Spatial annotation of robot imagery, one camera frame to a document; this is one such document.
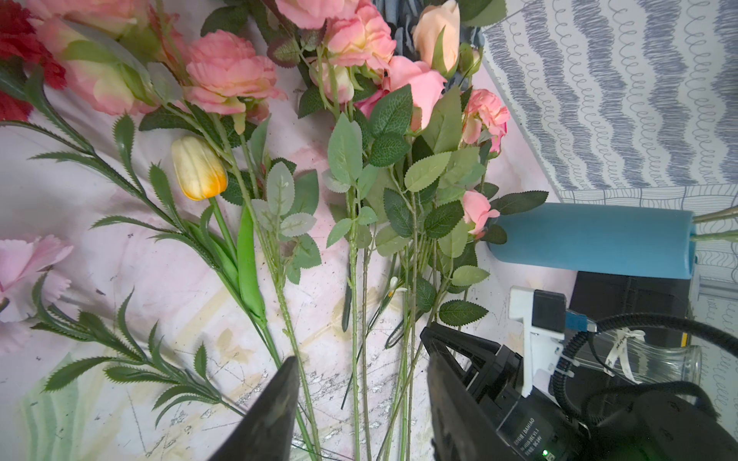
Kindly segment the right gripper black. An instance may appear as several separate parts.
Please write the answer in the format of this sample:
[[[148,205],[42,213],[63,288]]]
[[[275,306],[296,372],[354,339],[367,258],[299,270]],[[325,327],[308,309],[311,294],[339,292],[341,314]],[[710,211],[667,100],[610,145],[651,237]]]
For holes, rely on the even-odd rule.
[[[522,394],[523,359],[498,343],[436,323],[421,333],[489,422],[484,460],[734,460],[737,441],[700,386],[607,388],[570,417],[546,394]]]

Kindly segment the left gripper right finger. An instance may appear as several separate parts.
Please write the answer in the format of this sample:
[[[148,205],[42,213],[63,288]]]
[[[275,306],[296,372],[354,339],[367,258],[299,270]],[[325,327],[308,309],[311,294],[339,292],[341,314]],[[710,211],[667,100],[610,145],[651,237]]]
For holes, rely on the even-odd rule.
[[[484,460],[489,422],[440,353],[431,353],[427,378],[434,460]]]

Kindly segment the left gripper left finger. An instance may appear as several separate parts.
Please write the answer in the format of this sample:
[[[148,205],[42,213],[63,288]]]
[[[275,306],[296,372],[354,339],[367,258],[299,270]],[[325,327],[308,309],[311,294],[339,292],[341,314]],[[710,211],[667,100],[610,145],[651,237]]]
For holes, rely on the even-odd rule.
[[[298,360],[288,357],[236,429],[209,459],[288,460],[299,386]]]

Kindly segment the pink carnation spray stem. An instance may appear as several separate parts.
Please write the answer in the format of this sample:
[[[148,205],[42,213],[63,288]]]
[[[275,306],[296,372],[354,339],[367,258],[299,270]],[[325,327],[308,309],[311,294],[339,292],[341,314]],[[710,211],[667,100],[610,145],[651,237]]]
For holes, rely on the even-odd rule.
[[[711,213],[707,213],[700,216],[695,216],[693,218],[693,223],[695,225],[697,224],[705,224],[709,222],[715,222],[715,221],[723,221],[723,220],[730,220],[734,219],[738,216],[738,207],[729,207],[728,209],[723,209],[722,211],[715,211]]]

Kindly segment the large pink peony spray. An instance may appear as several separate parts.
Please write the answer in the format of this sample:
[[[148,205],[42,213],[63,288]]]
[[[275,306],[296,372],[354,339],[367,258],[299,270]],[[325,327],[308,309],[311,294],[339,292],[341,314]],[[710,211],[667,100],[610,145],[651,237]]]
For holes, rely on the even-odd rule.
[[[273,61],[231,32],[186,42],[169,15],[148,1],[30,1],[38,38],[65,70],[71,91],[100,113],[136,115],[167,101],[155,80],[177,82],[171,103],[262,121],[284,100]]]

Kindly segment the clear glass vase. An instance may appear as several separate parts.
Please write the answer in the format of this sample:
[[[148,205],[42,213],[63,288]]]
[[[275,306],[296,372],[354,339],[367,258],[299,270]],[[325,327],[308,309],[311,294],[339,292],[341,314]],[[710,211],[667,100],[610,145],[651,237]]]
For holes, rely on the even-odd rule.
[[[613,330],[595,335],[590,346],[586,340],[576,361],[584,368],[634,384],[672,381],[701,383],[700,346],[666,348],[646,342],[643,330]]]

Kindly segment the tall blue ceramic vase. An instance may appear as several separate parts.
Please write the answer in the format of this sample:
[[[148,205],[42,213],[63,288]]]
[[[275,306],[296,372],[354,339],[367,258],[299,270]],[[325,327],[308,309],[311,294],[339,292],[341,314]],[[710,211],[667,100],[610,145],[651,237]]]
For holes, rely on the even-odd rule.
[[[502,216],[503,262],[630,277],[689,280],[696,228],[691,211],[545,203]]]

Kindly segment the light pink carnation stem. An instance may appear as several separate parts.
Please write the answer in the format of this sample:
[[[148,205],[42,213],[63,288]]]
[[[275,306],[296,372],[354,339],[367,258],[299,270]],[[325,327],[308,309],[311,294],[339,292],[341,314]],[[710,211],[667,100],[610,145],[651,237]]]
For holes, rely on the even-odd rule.
[[[157,327],[151,328],[146,342],[138,341],[129,328],[125,298],[107,324],[100,315],[81,310],[72,315],[59,303],[71,281],[57,272],[57,264],[71,253],[72,245],[53,235],[33,240],[4,239],[1,242],[1,353],[9,355],[23,348],[33,330],[48,332],[78,343],[95,343],[111,350],[61,366],[46,380],[45,392],[56,392],[73,384],[95,368],[118,384],[155,383],[163,386],[153,409],[165,414],[181,403],[221,405],[241,415],[216,389],[208,377],[208,352],[200,346],[192,370],[165,358]]]

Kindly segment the pink flower bunch on table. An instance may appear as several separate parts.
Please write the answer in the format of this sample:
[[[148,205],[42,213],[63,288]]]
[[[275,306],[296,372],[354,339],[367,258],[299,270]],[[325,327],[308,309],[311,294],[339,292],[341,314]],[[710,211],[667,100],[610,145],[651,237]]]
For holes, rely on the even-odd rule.
[[[488,278],[476,244],[505,242],[499,219],[547,198],[543,191],[499,196],[485,181],[510,114],[472,79],[482,65],[482,30],[504,19],[507,5],[428,5],[412,31],[416,61],[396,53],[373,1],[254,1],[251,9],[276,61],[299,66],[309,83],[299,112],[328,111],[336,121],[325,183],[342,201],[327,243],[348,245],[342,325],[352,334],[346,397],[355,457],[386,460],[398,447],[408,459],[421,322],[463,328],[486,317],[466,297]],[[401,362],[379,443],[371,439],[367,376],[367,342],[381,316],[367,309],[373,257],[389,265],[379,309],[402,302],[386,341]]]

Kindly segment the blue grey rose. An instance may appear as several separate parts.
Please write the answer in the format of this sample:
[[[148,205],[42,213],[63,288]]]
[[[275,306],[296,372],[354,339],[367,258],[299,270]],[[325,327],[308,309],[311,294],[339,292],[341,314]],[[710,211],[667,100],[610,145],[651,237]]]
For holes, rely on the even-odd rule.
[[[420,0],[374,0],[382,17],[389,25],[396,41],[396,53],[413,61],[419,55],[412,39],[412,31],[419,22],[422,11],[430,4],[442,4],[442,1]]]

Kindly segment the red carnation stem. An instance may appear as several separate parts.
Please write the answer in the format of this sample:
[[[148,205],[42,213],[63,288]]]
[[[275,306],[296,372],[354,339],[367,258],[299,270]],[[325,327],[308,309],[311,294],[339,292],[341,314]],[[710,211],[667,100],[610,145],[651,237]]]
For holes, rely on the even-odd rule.
[[[25,65],[39,65],[54,90],[67,86],[65,69],[40,42],[32,13],[15,1],[1,2],[1,120],[28,121],[34,111],[24,97]]]

